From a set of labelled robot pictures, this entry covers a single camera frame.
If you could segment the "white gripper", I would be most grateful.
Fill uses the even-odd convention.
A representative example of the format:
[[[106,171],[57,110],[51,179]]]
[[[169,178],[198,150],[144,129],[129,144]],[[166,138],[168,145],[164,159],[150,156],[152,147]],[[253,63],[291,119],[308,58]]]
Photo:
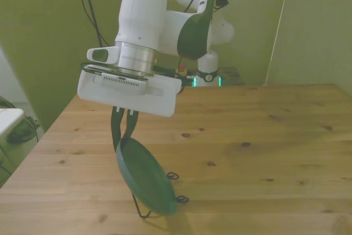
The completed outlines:
[[[114,106],[111,114],[111,133],[114,151],[121,140],[123,108],[128,109],[126,130],[122,142],[128,142],[136,127],[139,112],[170,117],[174,114],[176,95],[182,81],[167,76],[148,76],[145,80],[82,71],[78,96],[83,100]]]

